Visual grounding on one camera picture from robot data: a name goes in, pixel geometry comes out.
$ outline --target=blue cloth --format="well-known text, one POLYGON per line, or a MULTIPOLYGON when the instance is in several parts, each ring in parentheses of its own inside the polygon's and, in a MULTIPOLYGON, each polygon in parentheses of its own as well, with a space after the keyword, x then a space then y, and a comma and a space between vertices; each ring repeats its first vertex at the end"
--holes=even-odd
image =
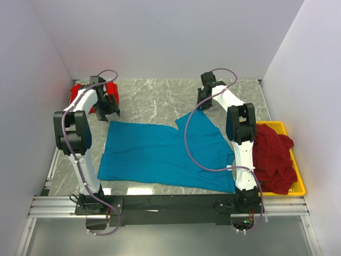
MULTIPOLYGON (((231 171, 209 172, 196 166, 184 145, 189 114, 176 120, 178 130, 157 124, 111 122, 100 180, 131 180, 234 192, 231 171)), ((234 153, 220 130, 201 111, 196 111, 188 128, 188 145, 201 165, 220 169, 232 165, 234 153)))

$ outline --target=gray marble tabletop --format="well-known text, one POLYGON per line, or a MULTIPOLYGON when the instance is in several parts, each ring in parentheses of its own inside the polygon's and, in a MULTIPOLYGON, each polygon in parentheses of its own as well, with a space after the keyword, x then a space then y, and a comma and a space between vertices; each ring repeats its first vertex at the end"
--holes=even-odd
MULTIPOLYGON (((108 116, 109 121, 129 123, 164 124, 176 127, 175 120, 193 110, 197 100, 199 79, 118 79, 119 106, 121 116, 108 116)), ((255 106, 256 119, 270 120, 263 92, 258 80, 244 79, 230 90, 242 101, 255 106)), ((225 139, 226 112, 216 102, 207 110, 208 118, 221 130, 225 139)), ((109 123, 97 121, 95 114, 88 115, 93 144, 91 158, 95 172, 98 172, 109 123)), ((161 185, 158 183, 139 183, 133 181, 101 181, 106 194, 112 195, 164 195, 164 194, 212 194, 221 193, 200 188, 187 188, 161 185)), ((49 195, 65 196, 79 193, 79 184, 72 167, 63 153, 59 154, 49 195)))

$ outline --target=red cloth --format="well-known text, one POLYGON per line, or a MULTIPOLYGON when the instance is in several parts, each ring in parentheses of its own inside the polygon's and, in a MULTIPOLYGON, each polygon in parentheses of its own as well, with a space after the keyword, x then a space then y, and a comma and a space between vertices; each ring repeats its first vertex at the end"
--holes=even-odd
POLYGON ((297 175, 290 159, 289 149, 294 143, 286 135, 277 134, 266 124, 257 124, 253 147, 253 161, 257 179, 263 192, 288 194, 297 175))
POLYGON ((118 90, 117 90, 117 84, 110 82, 110 83, 106 84, 106 87, 107 87, 107 93, 113 94, 117 104, 119 104, 119 95, 118 95, 118 90))

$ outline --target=white enclosure wall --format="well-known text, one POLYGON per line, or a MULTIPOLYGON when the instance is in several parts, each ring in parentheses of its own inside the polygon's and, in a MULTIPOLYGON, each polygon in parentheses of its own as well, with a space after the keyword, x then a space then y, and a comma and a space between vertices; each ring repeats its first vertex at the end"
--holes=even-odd
POLYGON ((273 119, 294 140, 324 255, 340 255, 341 2, 306 0, 262 86, 273 119))
POLYGON ((31 0, 71 76, 263 78, 303 0, 31 0))
POLYGON ((71 78, 27 0, 0 0, 0 255, 14 255, 55 149, 71 78))

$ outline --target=yellow plastic bin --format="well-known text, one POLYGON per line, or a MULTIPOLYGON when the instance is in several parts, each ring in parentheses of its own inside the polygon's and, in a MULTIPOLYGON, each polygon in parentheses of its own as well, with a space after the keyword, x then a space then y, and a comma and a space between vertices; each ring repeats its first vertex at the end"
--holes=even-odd
MULTIPOLYGON (((257 124, 266 124, 270 128, 274 129, 277 134, 287 135, 286 128, 284 124, 280 121, 257 121, 257 124)), ((272 192, 264 192, 263 193, 264 196, 303 196, 305 195, 304 184, 302 181, 301 174, 299 173, 297 163, 295 160, 295 156, 294 156, 292 149, 290 149, 290 158, 291 160, 293 160, 293 168, 297 174, 297 182, 295 182, 291 186, 291 188, 289 189, 289 193, 287 195, 279 195, 279 194, 272 193, 272 192)))

